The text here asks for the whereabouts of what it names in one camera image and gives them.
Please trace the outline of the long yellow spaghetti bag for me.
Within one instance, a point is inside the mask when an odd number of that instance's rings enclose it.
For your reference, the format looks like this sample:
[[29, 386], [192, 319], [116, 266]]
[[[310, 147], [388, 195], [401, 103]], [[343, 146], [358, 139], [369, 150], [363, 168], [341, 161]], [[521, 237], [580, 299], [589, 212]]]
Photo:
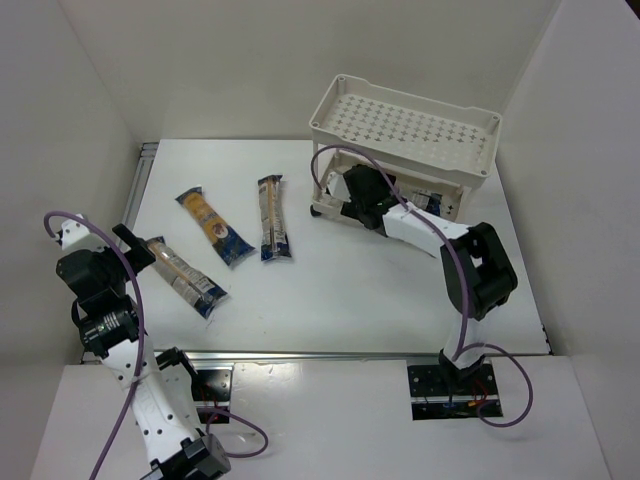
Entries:
[[442, 195], [427, 189], [401, 184], [398, 190], [403, 198], [432, 215], [441, 215]]

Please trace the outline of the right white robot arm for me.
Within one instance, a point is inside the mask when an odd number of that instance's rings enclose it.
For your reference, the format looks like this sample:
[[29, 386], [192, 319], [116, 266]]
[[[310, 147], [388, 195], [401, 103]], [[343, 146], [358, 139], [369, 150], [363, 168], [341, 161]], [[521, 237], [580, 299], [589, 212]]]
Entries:
[[450, 393], [476, 374], [484, 359], [483, 324], [518, 286], [495, 228], [459, 224], [434, 216], [403, 197], [395, 179], [355, 165], [327, 188], [341, 193], [342, 213], [367, 229], [401, 240], [441, 260], [447, 296], [456, 311], [438, 362]]

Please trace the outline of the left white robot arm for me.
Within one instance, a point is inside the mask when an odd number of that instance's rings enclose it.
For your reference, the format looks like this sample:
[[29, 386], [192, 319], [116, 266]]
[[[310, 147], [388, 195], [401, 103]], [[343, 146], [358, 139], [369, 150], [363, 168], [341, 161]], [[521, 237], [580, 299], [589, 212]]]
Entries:
[[56, 273], [75, 295], [71, 318], [81, 343], [126, 396], [123, 411], [141, 431], [147, 478], [219, 479], [231, 465], [219, 441], [204, 432], [191, 392], [196, 372], [176, 348], [155, 354], [141, 302], [126, 292], [155, 256], [126, 226], [113, 231], [128, 251], [92, 232], [83, 217], [65, 220], [55, 236], [64, 252]]

